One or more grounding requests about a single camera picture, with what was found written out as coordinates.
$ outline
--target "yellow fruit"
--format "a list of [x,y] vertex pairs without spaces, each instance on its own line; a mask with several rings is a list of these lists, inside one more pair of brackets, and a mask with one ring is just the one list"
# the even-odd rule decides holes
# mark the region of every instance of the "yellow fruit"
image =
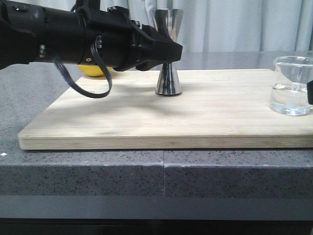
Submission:
[[91,77],[97,77],[97,76],[103,75],[99,66],[96,66],[96,65],[78,65],[78,68],[81,72]]

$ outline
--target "wooden cutting board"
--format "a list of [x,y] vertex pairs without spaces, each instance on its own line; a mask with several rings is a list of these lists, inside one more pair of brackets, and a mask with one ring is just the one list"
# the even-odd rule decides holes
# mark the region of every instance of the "wooden cutting board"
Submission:
[[[158,71],[112,72],[103,99],[68,89],[19,133],[22,149],[313,147],[313,113],[291,117],[269,106],[271,70],[181,70],[183,94],[155,94]],[[82,77],[88,91],[103,78]]]

